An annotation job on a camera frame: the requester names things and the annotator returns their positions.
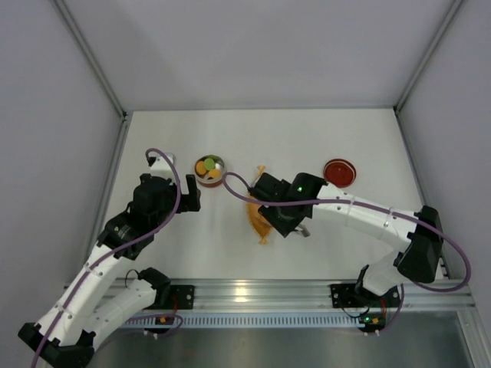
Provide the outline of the large round dotted biscuit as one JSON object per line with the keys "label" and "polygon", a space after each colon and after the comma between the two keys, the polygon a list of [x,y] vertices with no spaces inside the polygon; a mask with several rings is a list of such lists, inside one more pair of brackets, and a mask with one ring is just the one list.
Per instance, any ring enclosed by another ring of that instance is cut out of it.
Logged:
{"label": "large round dotted biscuit", "polygon": [[208,179],[213,180],[221,176],[221,171],[219,169],[212,169],[208,171]]}

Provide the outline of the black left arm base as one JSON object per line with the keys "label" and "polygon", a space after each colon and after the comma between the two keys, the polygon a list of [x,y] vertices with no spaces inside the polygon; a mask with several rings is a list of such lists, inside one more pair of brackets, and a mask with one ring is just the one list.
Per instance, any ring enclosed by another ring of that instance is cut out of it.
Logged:
{"label": "black left arm base", "polygon": [[195,286],[191,284],[170,285],[166,295],[157,297],[150,307],[154,310],[188,311],[194,307]]}

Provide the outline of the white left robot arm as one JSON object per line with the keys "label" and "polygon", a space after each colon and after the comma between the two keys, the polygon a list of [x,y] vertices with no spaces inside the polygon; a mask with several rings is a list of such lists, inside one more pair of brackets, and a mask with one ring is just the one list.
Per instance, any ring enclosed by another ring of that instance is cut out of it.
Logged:
{"label": "white left robot arm", "polygon": [[186,175],[188,192],[171,178],[143,174],[127,207],[111,218],[89,258],[61,298],[35,323],[26,323],[19,338],[52,367],[86,367],[101,344],[136,313],[175,307],[171,280],[155,268],[137,277],[111,301],[102,297],[119,274],[132,271],[157,228],[175,214],[198,212],[200,191]]}

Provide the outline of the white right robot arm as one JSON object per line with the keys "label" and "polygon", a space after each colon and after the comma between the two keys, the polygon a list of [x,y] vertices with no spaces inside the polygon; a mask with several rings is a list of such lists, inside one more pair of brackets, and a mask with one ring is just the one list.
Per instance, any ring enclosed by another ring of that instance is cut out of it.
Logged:
{"label": "white right robot arm", "polygon": [[263,173],[248,190],[262,204],[259,213],[283,237],[306,218],[337,222],[391,246],[381,260],[365,265],[354,286],[356,294],[381,297],[406,281],[431,284],[443,246],[438,211],[395,212],[344,192],[321,177],[299,173],[293,182]]}

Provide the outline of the small round sandwich cookie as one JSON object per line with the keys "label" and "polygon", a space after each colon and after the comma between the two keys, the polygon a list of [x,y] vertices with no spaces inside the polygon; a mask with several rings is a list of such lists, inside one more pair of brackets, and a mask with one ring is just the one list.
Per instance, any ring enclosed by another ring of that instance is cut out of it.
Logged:
{"label": "small round sandwich cookie", "polygon": [[203,161],[197,162],[195,166],[195,171],[199,176],[204,176],[207,173],[205,163]]}

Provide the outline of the green round cookie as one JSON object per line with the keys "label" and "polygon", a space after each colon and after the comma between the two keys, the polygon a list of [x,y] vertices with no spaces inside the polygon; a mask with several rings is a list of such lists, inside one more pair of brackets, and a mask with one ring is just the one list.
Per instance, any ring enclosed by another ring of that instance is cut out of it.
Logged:
{"label": "green round cookie", "polygon": [[203,165],[206,171],[211,171],[216,168],[216,163],[214,159],[210,157],[203,160]]}

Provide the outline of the stainless steel tongs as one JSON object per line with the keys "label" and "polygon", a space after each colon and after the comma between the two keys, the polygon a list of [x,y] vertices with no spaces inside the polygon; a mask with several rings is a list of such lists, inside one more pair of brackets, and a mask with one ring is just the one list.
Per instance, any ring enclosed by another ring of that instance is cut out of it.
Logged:
{"label": "stainless steel tongs", "polygon": [[305,226],[299,226],[295,229],[295,233],[299,234],[300,236],[307,238],[310,236],[309,230]]}

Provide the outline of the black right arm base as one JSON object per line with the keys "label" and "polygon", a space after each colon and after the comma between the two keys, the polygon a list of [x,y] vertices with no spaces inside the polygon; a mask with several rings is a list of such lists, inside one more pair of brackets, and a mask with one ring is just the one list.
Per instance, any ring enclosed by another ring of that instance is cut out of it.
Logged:
{"label": "black right arm base", "polygon": [[391,288],[382,296],[358,289],[355,283],[330,284],[331,302],[335,309],[373,307],[398,307],[400,305],[400,292],[397,287]]}

